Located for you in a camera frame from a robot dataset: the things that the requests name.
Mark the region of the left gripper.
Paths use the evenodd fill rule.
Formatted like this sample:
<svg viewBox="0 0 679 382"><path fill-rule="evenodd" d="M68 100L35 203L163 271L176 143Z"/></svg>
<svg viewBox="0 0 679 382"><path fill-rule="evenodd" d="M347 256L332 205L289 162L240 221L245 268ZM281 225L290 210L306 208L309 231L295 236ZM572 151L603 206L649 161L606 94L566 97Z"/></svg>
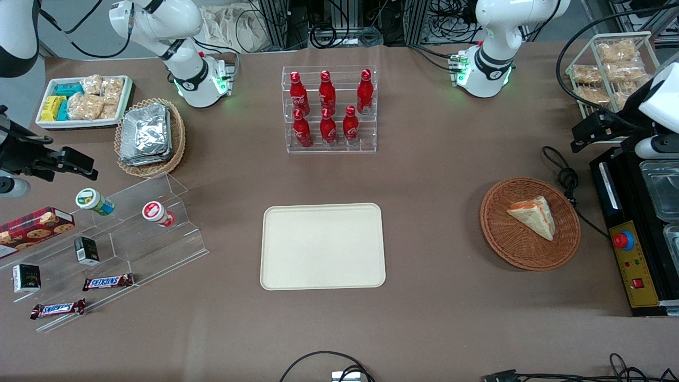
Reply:
<svg viewBox="0 0 679 382"><path fill-rule="evenodd" d="M626 138L622 141L622 138L616 135L616 119L607 113L599 113L597 123L578 123L571 130L573 136L571 152L577 154L588 145L597 143L597 145L620 145L621 152L633 153L636 145L645 138L645 128L633 124L625 124L623 127L622 135Z"/></svg>

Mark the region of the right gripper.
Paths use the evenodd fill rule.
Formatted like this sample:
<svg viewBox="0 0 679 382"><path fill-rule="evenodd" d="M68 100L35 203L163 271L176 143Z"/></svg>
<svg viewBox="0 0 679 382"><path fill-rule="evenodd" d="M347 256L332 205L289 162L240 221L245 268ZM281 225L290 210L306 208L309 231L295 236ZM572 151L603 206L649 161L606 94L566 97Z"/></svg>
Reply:
<svg viewBox="0 0 679 382"><path fill-rule="evenodd" d="M36 177L47 182L54 181L55 174L61 172L60 164L49 155L37 157L30 163L28 154L32 144L19 140L19 138L10 135L5 130L10 129L2 127L2 171L14 176L24 174L25 176ZM83 176L89 180L97 180L99 176L99 172L94 168L94 160L72 147L63 148L63 170Z"/></svg>

